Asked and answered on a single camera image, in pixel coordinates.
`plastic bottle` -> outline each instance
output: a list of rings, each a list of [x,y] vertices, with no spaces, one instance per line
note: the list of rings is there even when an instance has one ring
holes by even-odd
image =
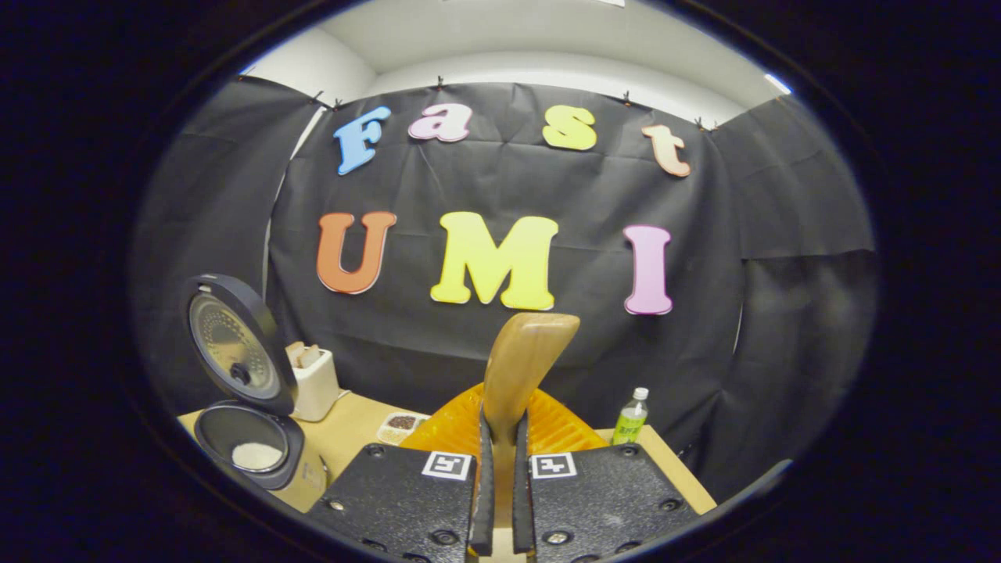
[[[633,400],[619,413],[616,432],[612,435],[613,446],[636,442],[636,437],[640,434],[643,423],[647,422],[647,415],[650,414],[645,403],[649,391],[645,387],[638,387],[633,392]]]

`wooden table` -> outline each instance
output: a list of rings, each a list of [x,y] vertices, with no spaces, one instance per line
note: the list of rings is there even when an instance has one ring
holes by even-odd
[[[194,435],[194,421],[200,413],[201,411],[195,411],[178,417],[178,421],[192,436]],[[375,433],[382,421],[391,413],[413,413],[413,411],[347,393],[333,404],[333,408],[323,420],[315,423],[296,422],[302,427],[306,440],[326,461],[333,478],[336,479],[362,447],[372,442],[378,442]],[[597,432],[602,438],[611,440],[614,429],[598,430]],[[668,476],[668,479],[696,513],[705,514],[716,508],[716,501],[653,428],[644,426],[637,438],[637,444],[643,446],[650,454],[650,457]],[[484,563],[525,561],[524,555],[506,555],[510,551],[510,547],[506,550],[504,545],[506,541],[510,545],[510,529],[496,530],[494,538],[497,544],[493,552],[494,556],[480,558]]]

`black fabric curtain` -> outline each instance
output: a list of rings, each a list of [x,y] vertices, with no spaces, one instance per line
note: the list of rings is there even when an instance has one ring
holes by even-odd
[[[136,344],[175,414],[224,399],[188,342],[181,283],[205,272],[262,290],[268,215],[296,141],[319,107],[243,78],[183,127],[146,186],[129,263]]]
[[[851,385],[875,314],[875,245],[850,168],[795,100],[705,131],[580,90],[420,88],[324,112],[288,161],[315,108],[307,102],[263,81],[231,84],[192,120],[150,186],[133,265],[137,327],[178,414],[221,394],[182,338],[173,289],[207,270],[260,289],[268,217],[266,299],[284,338],[332,351],[341,387],[426,413],[482,381],[493,338],[517,313],[498,296],[480,304],[474,291],[464,305],[431,300],[444,258],[441,215],[479,213],[494,243],[521,217],[557,221],[553,311],[582,326],[543,389],[607,428],[633,388],[649,388],[649,424],[719,500],[798,456]],[[407,134],[438,103],[472,109],[468,137]],[[544,115],[559,104],[593,113],[593,148],[547,144]],[[369,143],[374,157],[339,175],[333,132],[379,106],[391,115]],[[684,139],[690,175],[658,164],[641,132],[655,124]],[[316,273],[319,218],[354,215],[341,255],[352,271],[370,211],[397,217],[377,282],[358,295],[327,290]],[[632,224],[671,232],[674,309],[665,316],[624,308],[633,248],[623,228]],[[468,275],[465,285],[472,290]]]

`blue letter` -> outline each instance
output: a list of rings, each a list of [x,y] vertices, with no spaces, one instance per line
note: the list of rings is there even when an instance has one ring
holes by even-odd
[[[340,139],[342,160],[337,168],[338,174],[344,175],[375,156],[375,149],[365,146],[365,141],[377,142],[382,136],[382,127],[377,122],[369,123],[369,121],[385,119],[390,113],[392,112],[384,105],[376,107],[333,132],[333,136]]]

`foam letter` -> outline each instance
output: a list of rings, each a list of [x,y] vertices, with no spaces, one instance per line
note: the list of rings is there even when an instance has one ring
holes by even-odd
[[[649,224],[623,229],[633,242],[633,295],[626,300],[631,315],[665,315],[674,304],[665,292],[664,246],[671,233]]]
[[[465,287],[465,269],[482,304],[493,301],[508,272],[511,284],[500,303],[511,309],[548,311],[556,300],[549,292],[550,241],[560,230],[553,219],[518,219],[499,246],[493,244],[483,217],[458,211],[441,215],[448,231],[441,265],[441,282],[431,288],[436,302],[462,304],[471,293]]]
[[[678,159],[678,149],[685,148],[685,141],[672,135],[667,125],[650,125],[641,131],[654,140],[654,157],[669,174],[687,176],[692,173],[692,166]]]
[[[553,146],[588,150],[598,142],[598,133],[589,127],[595,116],[583,107],[554,105],[546,110],[546,122],[543,137]]]
[[[350,213],[327,213],[319,219],[316,274],[327,290],[338,294],[360,294],[375,285],[382,268],[385,231],[396,224],[396,215],[388,211],[374,211],[361,217],[361,224],[367,228],[361,265],[349,273],[340,267],[340,253],[344,246],[344,231],[353,222],[354,215]]]
[[[472,110],[460,103],[439,103],[424,108],[425,117],[410,123],[410,136],[415,139],[431,139],[455,142],[469,134],[466,125],[472,117]]]
[[[338,174],[344,175],[375,156],[375,149],[365,146],[365,141],[378,142],[382,137],[382,126],[374,120],[385,119],[390,113],[392,112],[384,105],[376,107],[333,132],[333,136],[340,139],[341,162],[337,168]]]

